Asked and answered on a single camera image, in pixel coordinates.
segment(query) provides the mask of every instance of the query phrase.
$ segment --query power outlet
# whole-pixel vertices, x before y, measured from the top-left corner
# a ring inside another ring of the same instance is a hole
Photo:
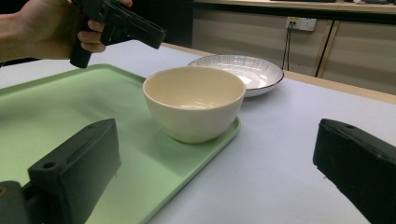
[[[317,19],[301,18],[299,30],[314,31]]]
[[[288,17],[286,20],[286,28],[289,29],[291,27],[293,30],[298,30],[300,27],[300,21],[300,17]]]
[[[314,31],[317,19],[301,18],[301,17],[288,17],[286,20],[286,28],[302,31]]]

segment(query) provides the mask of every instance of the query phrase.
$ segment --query green tray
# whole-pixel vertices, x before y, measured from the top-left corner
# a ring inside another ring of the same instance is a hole
[[[182,144],[151,118],[144,80],[97,64],[0,90],[0,181],[26,184],[36,161],[86,125],[115,118],[122,165],[87,223],[146,222],[236,136],[240,121],[212,141]]]

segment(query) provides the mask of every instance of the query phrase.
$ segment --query bowl rim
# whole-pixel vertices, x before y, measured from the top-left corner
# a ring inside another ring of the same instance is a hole
[[[172,108],[172,109],[175,109],[175,110],[190,110],[190,111],[209,111],[209,110],[215,110],[215,109],[223,108],[223,107],[226,107],[226,106],[229,106],[229,105],[233,105],[233,104],[235,104],[236,102],[240,101],[241,99],[242,99],[242,100],[244,99],[244,97],[245,97],[245,95],[246,95],[246,91],[247,91],[247,86],[246,86],[246,84],[245,84],[239,77],[237,77],[236,75],[234,75],[234,74],[232,74],[232,73],[230,73],[230,72],[228,72],[228,71],[224,71],[224,70],[222,70],[222,69],[218,69],[218,68],[214,68],[214,67],[208,67],[208,66],[195,66],[195,67],[197,67],[197,68],[205,68],[205,69],[209,68],[209,69],[212,69],[212,70],[218,70],[218,71],[221,71],[221,72],[223,72],[223,73],[230,74],[230,75],[231,75],[230,77],[237,77],[236,80],[238,80],[238,82],[241,83],[242,86],[244,87],[243,90],[242,90],[242,92],[241,92],[241,94],[240,94],[238,97],[236,97],[234,100],[232,100],[231,102],[229,102],[229,103],[227,103],[227,104],[225,104],[225,105],[219,105],[219,106],[215,106],[215,107],[205,107],[205,108],[196,108],[196,107],[193,107],[193,108],[181,108],[181,107],[179,107],[179,106],[168,105],[168,104],[162,103],[162,102],[160,102],[160,101],[154,99],[153,97],[151,97],[151,96],[146,92],[147,83],[149,82],[150,79],[152,79],[152,78],[153,78],[154,76],[156,76],[157,74],[162,73],[162,72],[166,72],[166,71],[170,71],[170,70],[183,69],[183,68],[190,68],[190,67],[192,67],[192,66],[179,66],[179,67],[173,67],[173,68],[164,69],[164,70],[161,70],[161,71],[158,71],[158,72],[152,74],[151,76],[149,76],[148,78],[146,78],[145,81],[143,82],[142,90],[143,90],[144,95],[145,95],[147,98],[149,98],[150,101],[155,102],[156,104],[163,105],[163,106],[165,106],[165,107]]]
[[[274,83],[271,83],[270,85],[266,85],[266,86],[259,87],[259,88],[248,88],[248,87],[247,87],[247,91],[262,90],[262,89],[266,89],[266,88],[275,86],[275,85],[278,84],[280,81],[282,81],[283,78],[285,77],[285,71],[284,71],[283,69],[281,69],[279,66],[277,66],[276,64],[271,63],[270,61],[265,60],[265,59],[261,59],[261,58],[257,58],[257,57],[252,57],[252,56],[246,56],[246,55],[240,55],[240,54],[214,54],[214,55],[207,55],[207,56],[200,57],[200,58],[198,58],[198,59],[195,59],[195,60],[191,61],[191,62],[188,64],[188,66],[195,66],[195,67],[211,67],[211,66],[194,65],[193,63],[195,63],[195,62],[197,62],[197,61],[199,61],[199,60],[205,59],[205,58],[215,58],[215,57],[221,57],[221,56],[234,56],[234,57],[236,56],[236,57],[243,57],[243,58],[250,58],[250,59],[254,59],[254,60],[265,61],[265,62],[267,62],[267,63],[273,64],[274,66],[276,66],[276,67],[278,67],[278,68],[280,69],[280,71],[281,71],[282,74],[281,74],[280,78],[279,78],[277,81],[275,81]]]

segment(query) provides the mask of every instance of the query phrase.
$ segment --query cream bowl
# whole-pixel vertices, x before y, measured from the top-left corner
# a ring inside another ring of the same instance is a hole
[[[225,133],[237,117],[245,92],[240,78],[210,67],[167,69],[143,83],[148,110],[160,129],[191,144]]]

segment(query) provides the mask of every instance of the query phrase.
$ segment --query white table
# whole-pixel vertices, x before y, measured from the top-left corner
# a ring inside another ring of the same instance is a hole
[[[90,63],[148,77],[199,57],[129,41],[93,54]],[[69,61],[50,60],[6,66],[0,88],[72,69]],[[231,144],[149,223],[368,223],[313,164],[318,123],[343,121],[396,146],[396,104],[285,78],[247,98],[239,118]]]

